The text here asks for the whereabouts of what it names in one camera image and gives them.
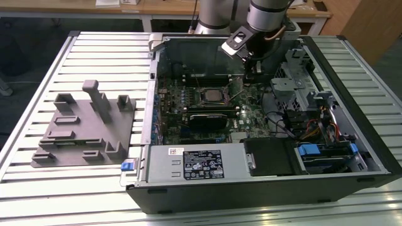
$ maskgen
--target wooden table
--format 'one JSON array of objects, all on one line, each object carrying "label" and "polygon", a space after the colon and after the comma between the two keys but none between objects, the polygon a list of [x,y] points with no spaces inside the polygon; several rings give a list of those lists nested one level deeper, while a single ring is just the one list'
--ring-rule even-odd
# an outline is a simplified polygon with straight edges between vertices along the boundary
[{"label": "wooden table", "polygon": [[[95,0],[0,0],[0,17],[140,19],[144,32],[152,32],[152,19],[189,20],[192,11],[193,1],[185,0],[141,0],[119,8],[95,8]],[[315,9],[290,9],[287,14],[296,23],[312,23],[308,35],[319,34],[331,17]]]}]

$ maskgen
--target silver metal frame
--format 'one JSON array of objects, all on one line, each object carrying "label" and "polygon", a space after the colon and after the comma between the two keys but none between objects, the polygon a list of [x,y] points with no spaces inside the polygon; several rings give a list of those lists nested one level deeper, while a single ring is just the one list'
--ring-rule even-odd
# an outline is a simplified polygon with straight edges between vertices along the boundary
[{"label": "silver metal frame", "polygon": [[[37,90],[33,94],[30,102],[28,103],[26,109],[25,109],[25,111],[21,115],[18,123],[14,126],[13,131],[10,133],[10,136],[6,140],[6,143],[4,144],[4,147],[1,149],[1,152],[0,152],[0,166],[4,166],[4,165],[8,166],[9,163],[10,163],[10,158],[13,156],[13,153],[17,151],[17,149],[13,148],[14,142],[17,140],[18,135],[21,134],[22,129],[24,130],[26,129],[25,126],[26,126],[26,122],[29,120],[29,116],[32,114],[33,108],[35,108],[35,106],[36,106],[36,104],[40,100],[40,97],[44,93],[44,90],[45,90],[45,87],[49,83],[52,75],[60,71],[60,68],[63,66],[63,62],[64,62],[64,60],[67,58],[67,54],[69,53],[69,50],[73,46],[75,40],[76,40],[76,37],[68,37],[64,44],[63,44],[63,46],[61,46],[61,49],[60,49],[60,51],[56,55],[56,59],[55,59],[52,65],[51,65],[48,73],[45,74],[45,76],[43,78],[43,82],[40,83],[40,85],[37,87]],[[6,167],[0,168],[0,179],[4,176],[5,170],[6,170]]]}]

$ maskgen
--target white paper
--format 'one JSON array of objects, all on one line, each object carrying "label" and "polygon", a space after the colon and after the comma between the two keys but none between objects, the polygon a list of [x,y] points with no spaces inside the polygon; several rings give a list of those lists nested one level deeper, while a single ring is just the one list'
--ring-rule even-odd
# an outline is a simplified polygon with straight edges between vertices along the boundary
[{"label": "white paper", "polygon": [[120,0],[96,0],[96,8],[117,8],[120,7]]},{"label": "white paper", "polygon": [[295,0],[294,3],[291,3],[290,7],[303,5],[303,4],[304,4],[303,0]]}]

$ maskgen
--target power supply label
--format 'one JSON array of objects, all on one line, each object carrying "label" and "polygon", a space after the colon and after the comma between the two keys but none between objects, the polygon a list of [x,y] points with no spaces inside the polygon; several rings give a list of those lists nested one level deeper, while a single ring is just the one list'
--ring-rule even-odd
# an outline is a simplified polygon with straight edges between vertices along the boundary
[{"label": "power supply label", "polygon": [[220,150],[183,152],[184,179],[224,178]]}]

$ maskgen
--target blue latch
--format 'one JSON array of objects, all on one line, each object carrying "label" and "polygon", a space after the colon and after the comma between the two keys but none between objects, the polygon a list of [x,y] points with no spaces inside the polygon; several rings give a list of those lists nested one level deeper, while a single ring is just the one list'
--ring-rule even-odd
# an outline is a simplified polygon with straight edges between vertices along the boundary
[{"label": "blue latch", "polygon": [[359,152],[358,146],[355,144],[350,144],[350,149],[351,149],[352,153]]},{"label": "blue latch", "polygon": [[121,163],[120,170],[121,172],[133,171],[135,168],[135,160],[133,159],[125,159]]},{"label": "blue latch", "polygon": [[296,148],[299,151],[300,156],[306,154],[320,154],[318,145],[310,144],[310,145],[300,145],[300,147]]}]

